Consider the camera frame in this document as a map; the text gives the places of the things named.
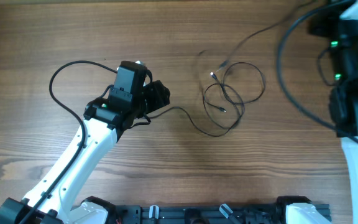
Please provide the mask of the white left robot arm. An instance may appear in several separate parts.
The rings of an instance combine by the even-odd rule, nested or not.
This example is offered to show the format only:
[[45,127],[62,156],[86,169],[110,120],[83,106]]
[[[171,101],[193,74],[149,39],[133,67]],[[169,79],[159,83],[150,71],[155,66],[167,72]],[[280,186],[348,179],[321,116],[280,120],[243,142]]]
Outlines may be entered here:
[[74,202],[88,177],[124,131],[148,125],[149,113],[169,104],[169,89],[152,80],[140,61],[123,61],[116,79],[103,94],[75,116],[80,127],[58,161],[23,199],[7,198],[0,207],[0,223],[120,223],[115,205],[97,197]]

